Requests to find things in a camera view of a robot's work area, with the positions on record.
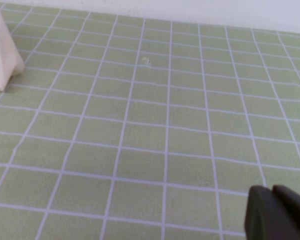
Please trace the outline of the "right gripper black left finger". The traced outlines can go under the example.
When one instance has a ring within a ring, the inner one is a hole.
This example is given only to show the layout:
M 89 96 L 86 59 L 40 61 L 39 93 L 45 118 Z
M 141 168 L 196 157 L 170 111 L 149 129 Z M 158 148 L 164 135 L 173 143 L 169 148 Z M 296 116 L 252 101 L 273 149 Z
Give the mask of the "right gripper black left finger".
M 298 231 L 272 191 L 256 185 L 249 190 L 244 220 L 248 240 L 296 240 Z

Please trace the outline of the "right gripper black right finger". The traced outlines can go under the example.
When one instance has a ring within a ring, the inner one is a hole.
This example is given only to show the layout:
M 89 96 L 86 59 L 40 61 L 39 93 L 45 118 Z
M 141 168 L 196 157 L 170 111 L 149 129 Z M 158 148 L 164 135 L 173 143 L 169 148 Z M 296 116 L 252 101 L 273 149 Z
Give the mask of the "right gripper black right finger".
M 300 230 L 300 195 L 284 185 L 274 185 L 272 192 L 281 201 L 289 218 L 296 223 Z

